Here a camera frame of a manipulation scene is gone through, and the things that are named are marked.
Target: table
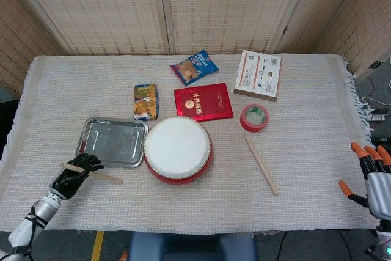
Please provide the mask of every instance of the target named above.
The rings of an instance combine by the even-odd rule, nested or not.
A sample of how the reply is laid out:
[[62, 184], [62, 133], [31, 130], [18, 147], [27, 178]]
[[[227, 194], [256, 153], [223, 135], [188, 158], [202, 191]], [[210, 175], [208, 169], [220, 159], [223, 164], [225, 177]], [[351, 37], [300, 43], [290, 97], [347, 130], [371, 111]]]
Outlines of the table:
[[[365, 194], [349, 144], [364, 145], [370, 135], [346, 60], [329, 54], [281, 56], [277, 101], [230, 93], [235, 117], [202, 123], [214, 144], [214, 160], [196, 184], [167, 185], [145, 164], [105, 169], [124, 179], [123, 185], [87, 179], [47, 228], [212, 234], [374, 227], [368, 210], [338, 187], [343, 179], [357, 194]], [[186, 57], [36, 57], [0, 162], [0, 230], [15, 228], [49, 192], [58, 164], [75, 156], [87, 118], [132, 118], [135, 84], [157, 83], [158, 121], [174, 116], [173, 91], [183, 85], [169, 65]], [[220, 71], [194, 86], [224, 82], [233, 90], [240, 55], [211, 59]], [[239, 124], [241, 110], [250, 103], [269, 111], [269, 124], [260, 133], [247, 133]], [[261, 153], [279, 196], [271, 192], [245, 134]]]

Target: red booklet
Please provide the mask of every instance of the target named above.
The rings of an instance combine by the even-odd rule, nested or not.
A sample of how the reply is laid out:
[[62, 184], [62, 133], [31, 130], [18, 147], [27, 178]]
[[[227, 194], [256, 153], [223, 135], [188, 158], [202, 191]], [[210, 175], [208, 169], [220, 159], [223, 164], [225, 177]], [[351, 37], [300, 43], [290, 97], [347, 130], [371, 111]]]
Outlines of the red booklet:
[[198, 122], [233, 117], [225, 83], [174, 90], [178, 116]]

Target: white box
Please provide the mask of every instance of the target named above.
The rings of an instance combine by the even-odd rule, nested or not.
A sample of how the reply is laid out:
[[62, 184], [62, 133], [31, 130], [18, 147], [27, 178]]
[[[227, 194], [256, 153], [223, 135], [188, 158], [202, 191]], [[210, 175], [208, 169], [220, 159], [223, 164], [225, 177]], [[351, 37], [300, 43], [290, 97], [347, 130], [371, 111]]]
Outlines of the white box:
[[280, 56], [243, 50], [233, 92], [276, 101], [280, 67]]

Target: snack bag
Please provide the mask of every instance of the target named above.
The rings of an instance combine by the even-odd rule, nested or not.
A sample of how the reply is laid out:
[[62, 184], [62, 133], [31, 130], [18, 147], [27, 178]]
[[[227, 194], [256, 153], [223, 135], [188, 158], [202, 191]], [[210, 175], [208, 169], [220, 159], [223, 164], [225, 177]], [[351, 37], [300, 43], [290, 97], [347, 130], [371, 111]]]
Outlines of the snack bag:
[[185, 86], [209, 73], [219, 70], [213, 61], [210, 60], [210, 57], [205, 50], [190, 56], [179, 64], [171, 65], [171, 68]]
[[144, 84], [134, 87], [134, 119], [156, 120], [159, 116], [158, 85]]

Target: red tape roll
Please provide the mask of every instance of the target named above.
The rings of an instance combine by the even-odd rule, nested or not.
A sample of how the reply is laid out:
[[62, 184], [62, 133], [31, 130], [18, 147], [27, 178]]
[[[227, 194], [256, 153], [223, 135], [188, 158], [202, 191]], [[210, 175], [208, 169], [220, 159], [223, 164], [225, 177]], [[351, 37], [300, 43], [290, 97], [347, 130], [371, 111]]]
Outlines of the red tape roll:
[[[259, 115], [262, 123], [258, 125], [253, 125], [252, 123], [250, 123], [246, 117], [246, 115], [250, 113], [255, 113]], [[242, 114], [240, 115], [240, 124], [246, 131], [250, 131], [252, 133], [262, 130], [268, 124], [268, 122], [269, 122], [269, 114], [267, 110], [263, 106], [258, 104], [247, 105], [243, 109]]]

